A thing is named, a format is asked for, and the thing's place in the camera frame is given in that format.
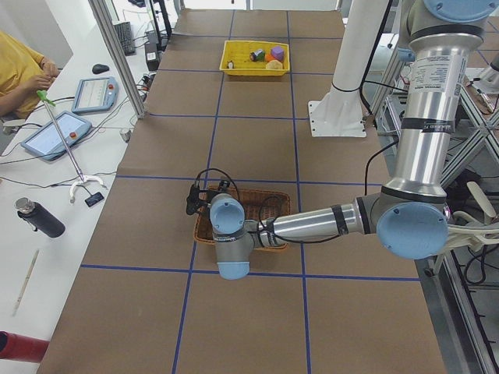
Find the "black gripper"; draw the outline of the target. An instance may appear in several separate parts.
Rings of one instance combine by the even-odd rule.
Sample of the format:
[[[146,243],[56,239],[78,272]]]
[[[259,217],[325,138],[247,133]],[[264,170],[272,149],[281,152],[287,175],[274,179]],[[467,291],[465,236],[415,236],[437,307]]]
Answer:
[[[205,199],[200,198],[202,192],[205,193]],[[186,214],[194,215],[199,213],[200,209],[208,206],[217,194],[218,191],[201,190],[198,185],[191,185],[189,195],[186,197]]]

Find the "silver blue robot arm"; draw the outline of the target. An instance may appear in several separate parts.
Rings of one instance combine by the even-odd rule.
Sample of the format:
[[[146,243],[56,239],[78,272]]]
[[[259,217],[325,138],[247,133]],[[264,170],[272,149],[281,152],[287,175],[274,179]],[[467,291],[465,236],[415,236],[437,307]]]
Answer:
[[[221,277],[246,276],[254,249],[329,242],[353,232],[375,234],[406,259],[442,253],[450,229],[441,186],[448,144],[469,55],[483,43],[487,17],[497,7],[495,1],[403,2],[399,40],[415,60],[395,171],[379,193],[321,210],[248,220],[239,199],[227,192],[201,199],[193,184],[186,212],[207,214]]]

